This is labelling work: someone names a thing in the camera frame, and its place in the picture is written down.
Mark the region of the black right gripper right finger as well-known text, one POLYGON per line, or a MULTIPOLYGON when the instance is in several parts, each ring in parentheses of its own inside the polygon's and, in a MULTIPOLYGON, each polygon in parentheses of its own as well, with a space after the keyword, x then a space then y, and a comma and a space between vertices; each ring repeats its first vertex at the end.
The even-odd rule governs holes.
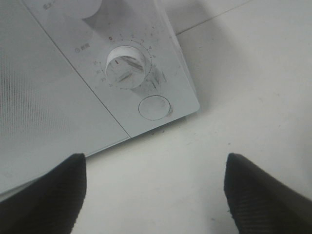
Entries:
POLYGON ((242 155, 228 155, 224 193, 240 234, 312 232, 312 201, 242 155))

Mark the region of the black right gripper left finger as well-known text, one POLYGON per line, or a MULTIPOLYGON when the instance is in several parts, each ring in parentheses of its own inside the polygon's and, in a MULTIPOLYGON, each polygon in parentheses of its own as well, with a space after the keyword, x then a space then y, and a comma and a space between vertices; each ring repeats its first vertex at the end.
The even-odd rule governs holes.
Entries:
POLYGON ((73 154, 0 203, 2 234, 69 234, 84 203, 86 158, 73 154))

